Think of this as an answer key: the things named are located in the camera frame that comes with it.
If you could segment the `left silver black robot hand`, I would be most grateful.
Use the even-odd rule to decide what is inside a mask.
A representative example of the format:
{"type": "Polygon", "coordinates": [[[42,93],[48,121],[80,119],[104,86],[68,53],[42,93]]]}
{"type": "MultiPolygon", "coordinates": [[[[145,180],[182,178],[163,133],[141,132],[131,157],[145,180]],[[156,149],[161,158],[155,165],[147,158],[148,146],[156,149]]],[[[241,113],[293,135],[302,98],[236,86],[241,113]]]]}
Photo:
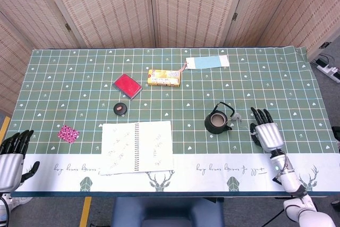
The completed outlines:
{"type": "Polygon", "coordinates": [[[1,143],[1,193],[11,193],[27,179],[33,177],[39,169],[40,162],[34,162],[32,168],[23,173],[30,138],[33,130],[17,132],[1,143]]]}

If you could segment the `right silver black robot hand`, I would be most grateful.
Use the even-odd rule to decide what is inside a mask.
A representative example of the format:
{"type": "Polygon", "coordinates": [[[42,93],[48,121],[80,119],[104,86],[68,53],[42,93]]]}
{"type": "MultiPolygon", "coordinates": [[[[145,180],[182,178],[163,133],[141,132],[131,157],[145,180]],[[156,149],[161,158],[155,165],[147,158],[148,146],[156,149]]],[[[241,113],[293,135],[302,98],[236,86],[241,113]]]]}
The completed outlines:
{"type": "Polygon", "coordinates": [[[266,109],[260,110],[254,107],[251,107],[251,111],[257,121],[257,124],[250,124],[250,135],[253,142],[261,146],[267,153],[281,150],[284,140],[270,113],[266,109]]]}

